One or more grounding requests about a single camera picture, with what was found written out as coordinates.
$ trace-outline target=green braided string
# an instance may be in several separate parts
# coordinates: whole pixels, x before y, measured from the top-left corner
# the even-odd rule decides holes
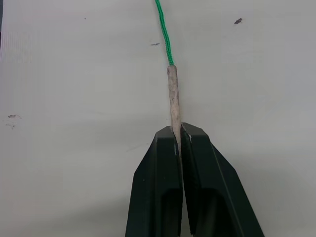
[[[160,1],[159,0],[155,0],[155,1],[156,1],[156,5],[157,5],[157,8],[158,8],[158,12],[159,12],[159,19],[160,19],[162,34],[163,34],[163,37],[164,37],[164,41],[166,43],[166,51],[167,51],[167,57],[168,57],[169,65],[173,65],[170,40],[169,40],[169,35],[168,35],[168,32],[167,32],[166,25],[165,25],[165,22],[164,22],[164,18],[163,18],[162,7],[160,5]]]

